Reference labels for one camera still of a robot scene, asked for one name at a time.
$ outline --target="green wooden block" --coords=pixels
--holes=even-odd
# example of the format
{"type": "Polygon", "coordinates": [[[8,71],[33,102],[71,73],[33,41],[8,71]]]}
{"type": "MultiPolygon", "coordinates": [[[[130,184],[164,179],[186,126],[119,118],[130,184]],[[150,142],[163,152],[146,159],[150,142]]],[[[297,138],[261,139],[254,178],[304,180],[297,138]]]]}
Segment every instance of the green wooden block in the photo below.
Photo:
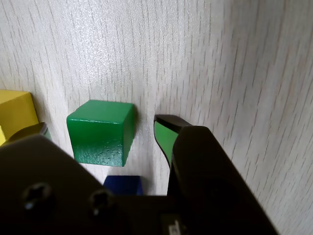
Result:
{"type": "Polygon", "coordinates": [[[134,105],[90,100],[67,117],[79,163],[124,166],[134,139],[134,105]]]}

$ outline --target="toy block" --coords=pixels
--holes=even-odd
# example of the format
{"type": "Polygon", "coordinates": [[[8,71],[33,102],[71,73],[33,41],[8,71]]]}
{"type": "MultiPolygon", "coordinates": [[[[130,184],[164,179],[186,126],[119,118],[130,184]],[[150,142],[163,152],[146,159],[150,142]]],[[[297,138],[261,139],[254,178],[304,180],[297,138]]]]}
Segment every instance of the toy block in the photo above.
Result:
{"type": "Polygon", "coordinates": [[[19,130],[38,123],[29,92],[0,90],[0,126],[5,140],[19,130]]]}
{"type": "Polygon", "coordinates": [[[0,146],[5,142],[5,136],[0,126],[0,146]]]}
{"type": "Polygon", "coordinates": [[[43,135],[47,139],[51,140],[51,135],[49,133],[47,124],[45,122],[40,122],[38,124],[28,126],[23,128],[22,130],[19,130],[17,133],[12,135],[4,144],[12,143],[14,141],[36,134],[43,135]]]}
{"type": "Polygon", "coordinates": [[[140,176],[108,175],[103,184],[115,195],[143,195],[140,176]]]}
{"type": "Polygon", "coordinates": [[[89,100],[67,117],[79,163],[124,166],[134,139],[134,105],[89,100]]]}

